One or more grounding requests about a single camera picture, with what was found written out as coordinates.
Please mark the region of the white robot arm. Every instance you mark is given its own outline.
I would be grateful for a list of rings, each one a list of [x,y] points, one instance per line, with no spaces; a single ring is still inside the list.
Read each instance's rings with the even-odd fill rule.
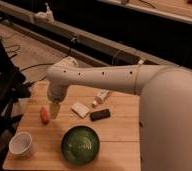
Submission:
[[[47,98],[60,104],[72,86],[111,90],[137,115],[140,171],[192,171],[192,70],[171,65],[80,68],[67,57],[47,71]]]

